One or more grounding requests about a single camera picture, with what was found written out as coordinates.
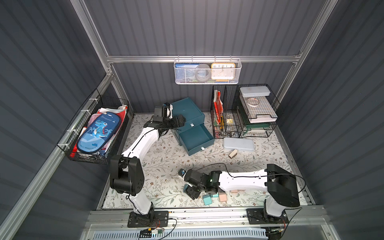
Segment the teal plug one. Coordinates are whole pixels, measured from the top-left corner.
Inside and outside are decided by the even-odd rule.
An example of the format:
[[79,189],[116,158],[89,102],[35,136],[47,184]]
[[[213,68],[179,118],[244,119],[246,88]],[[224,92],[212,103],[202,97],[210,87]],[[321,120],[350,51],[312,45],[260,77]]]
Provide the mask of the teal plug one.
[[178,171],[178,175],[179,175],[179,177],[183,178],[183,177],[185,176],[186,172],[187,172],[186,170],[184,170],[184,169],[180,169],[180,170]]

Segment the teal drawer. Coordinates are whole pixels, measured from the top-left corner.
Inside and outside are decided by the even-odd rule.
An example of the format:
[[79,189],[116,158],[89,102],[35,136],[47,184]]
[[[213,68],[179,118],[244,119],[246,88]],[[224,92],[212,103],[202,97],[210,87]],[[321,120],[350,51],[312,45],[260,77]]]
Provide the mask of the teal drawer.
[[179,132],[178,141],[179,144],[184,147],[188,156],[192,156],[203,151],[201,147],[206,149],[212,146],[215,139],[206,126],[201,124],[184,132]]

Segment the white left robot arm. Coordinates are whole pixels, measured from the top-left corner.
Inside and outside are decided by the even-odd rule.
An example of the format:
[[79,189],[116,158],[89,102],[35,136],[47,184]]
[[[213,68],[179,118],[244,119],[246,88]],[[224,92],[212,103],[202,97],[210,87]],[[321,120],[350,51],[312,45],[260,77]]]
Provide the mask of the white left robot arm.
[[152,202],[142,192],[145,175],[141,160],[163,134],[181,128],[185,123],[183,115],[154,117],[145,123],[141,134],[126,151],[111,158],[110,188],[128,198],[134,213],[145,216],[153,210]]

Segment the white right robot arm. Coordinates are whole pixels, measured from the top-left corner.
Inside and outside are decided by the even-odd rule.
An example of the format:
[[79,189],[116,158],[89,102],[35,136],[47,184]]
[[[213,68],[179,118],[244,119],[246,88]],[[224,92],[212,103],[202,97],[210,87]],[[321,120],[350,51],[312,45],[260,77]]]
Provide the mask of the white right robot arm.
[[257,190],[269,194],[264,203],[266,216],[280,217],[285,209],[300,206],[297,176],[275,164],[268,164],[265,170],[256,172],[211,171],[205,174],[180,169],[178,174],[188,185],[184,192],[193,200],[201,192],[215,195],[234,190]]

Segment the teal drawer cabinet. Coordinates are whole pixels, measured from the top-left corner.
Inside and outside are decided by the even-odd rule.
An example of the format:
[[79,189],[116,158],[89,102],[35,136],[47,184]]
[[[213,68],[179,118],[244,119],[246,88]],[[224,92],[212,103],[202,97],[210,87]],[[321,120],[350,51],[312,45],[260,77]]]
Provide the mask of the teal drawer cabinet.
[[182,115],[186,121],[183,127],[178,127],[178,130],[173,130],[173,133],[178,141],[179,145],[182,146],[180,134],[188,131],[189,129],[199,126],[204,123],[205,115],[198,108],[195,102],[191,98],[185,98],[176,102],[171,103],[173,106],[173,116]]

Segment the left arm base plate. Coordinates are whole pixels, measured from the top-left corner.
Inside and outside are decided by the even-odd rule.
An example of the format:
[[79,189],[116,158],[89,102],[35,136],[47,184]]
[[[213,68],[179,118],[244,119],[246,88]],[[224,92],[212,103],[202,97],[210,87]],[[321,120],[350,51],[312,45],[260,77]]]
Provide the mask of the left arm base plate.
[[127,223],[128,228],[155,228],[167,227],[169,221],[168,211],[150,211],[147,215],[131,212]]

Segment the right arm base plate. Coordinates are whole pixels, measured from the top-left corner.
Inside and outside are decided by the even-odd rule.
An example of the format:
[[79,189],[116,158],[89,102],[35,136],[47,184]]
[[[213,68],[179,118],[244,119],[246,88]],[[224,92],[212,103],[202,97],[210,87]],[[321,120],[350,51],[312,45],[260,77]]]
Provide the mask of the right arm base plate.
[[268,215],[264,209],[250,208],[246,209],[246,217],[250,225],[262,224],[287,224],[289,222],[285,211],[279,217]]

